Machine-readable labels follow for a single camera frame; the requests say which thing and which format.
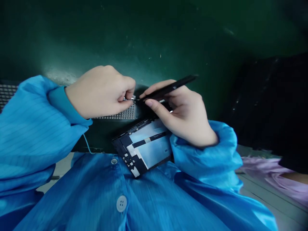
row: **hand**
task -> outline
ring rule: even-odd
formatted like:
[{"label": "hand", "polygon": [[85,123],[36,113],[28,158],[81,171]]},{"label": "hand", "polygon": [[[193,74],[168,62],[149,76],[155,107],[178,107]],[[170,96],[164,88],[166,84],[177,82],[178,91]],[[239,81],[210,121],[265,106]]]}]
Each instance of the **hand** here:
[{"label": "hand", "polygon": [[[164,87],[175,80],[166,80],[149,87],[140,98]],[[161,119],[163,124],[175,135],[183,138],[198,148],[215,145],[218,138],[209,125],[201,95],[182,86],[165,95],[173,109],[170,113],[160,102],[148,99],[148,105]]]},{"label": "hand", "polygon": [[135,90],[134,79],[121,75],[112,66],[97,66],[86,72],[65,93],[85,119],[111,116],[128,109]]}]

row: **white button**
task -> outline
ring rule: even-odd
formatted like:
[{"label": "white button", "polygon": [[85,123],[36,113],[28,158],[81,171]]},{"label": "white button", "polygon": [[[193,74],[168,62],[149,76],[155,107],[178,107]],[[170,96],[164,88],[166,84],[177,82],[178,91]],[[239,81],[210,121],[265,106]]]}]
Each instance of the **white button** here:
[{"label": "white button", "polygon": [[127,206],[127,199],[125,196],[120,196],[116,202],[116,209],[118,212],[123,212]]},{"label": "white button", "polygon": [[116,164],[117,162],[118,162],[118,161],[117,161],[116,159],[112,159],[112,160],[111,160],[111,163],[112,163],[112,164]]}]

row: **green wall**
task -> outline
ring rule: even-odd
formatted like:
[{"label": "green wall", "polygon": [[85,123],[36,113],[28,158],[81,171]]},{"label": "green wall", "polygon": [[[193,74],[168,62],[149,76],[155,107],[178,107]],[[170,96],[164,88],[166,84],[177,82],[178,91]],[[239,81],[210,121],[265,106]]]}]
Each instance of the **green wall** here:
[{"label": "green wall", "polygon": [[221,112],[245,60],[307,44],[271,0],[2,1],[0,78],[42,74],[70,84],[113,65],[137,84],[198,73],[209,118]]}]

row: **blue sleeve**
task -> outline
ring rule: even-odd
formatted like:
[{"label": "blue sleeve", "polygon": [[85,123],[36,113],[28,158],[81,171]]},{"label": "blue sleeve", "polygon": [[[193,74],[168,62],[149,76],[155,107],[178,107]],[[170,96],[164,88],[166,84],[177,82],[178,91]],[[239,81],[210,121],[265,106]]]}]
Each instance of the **blue sleeve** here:
[{"label": "blue sleeve", "polygon": [[243,183],[234,170],[242,166],[236,152],[237,138],[228,125],[210,121],[219,138],[216,146],[203,150],[171,136],[174,182],[215,213],[231,230],[278,230],[275,217],[260,202],[239,193]]},{"label": "blue sleeve", "polygon": [[187,144],[176,136],[170,141],[175,165],[194,179],[224,190],[239,192],[242,182],[234,170],[243,165],[240,155],[236,152],[237,138],[233,128],[225,123],[209,121],[217,134],[219,143],[203,150]]},{"label": "blue sleeve", "polygon": [[8,216],[18,222],[37,203],[42,195],[35,189],[50,180],[55,163],[91,124],[73,108],[64,87],[42,76],[19,85],[0,114],[0,227]]}]

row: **electronic device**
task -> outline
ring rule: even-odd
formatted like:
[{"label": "electronic device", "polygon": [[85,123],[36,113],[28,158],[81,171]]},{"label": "electronic device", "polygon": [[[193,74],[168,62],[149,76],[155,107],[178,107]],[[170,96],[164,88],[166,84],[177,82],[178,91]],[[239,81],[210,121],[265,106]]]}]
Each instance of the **electronic device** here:
[{"label": "electronic device", "polygon": [[157,117],[146,119],[112,140],[135,178],[171,160],[171,132]]}]

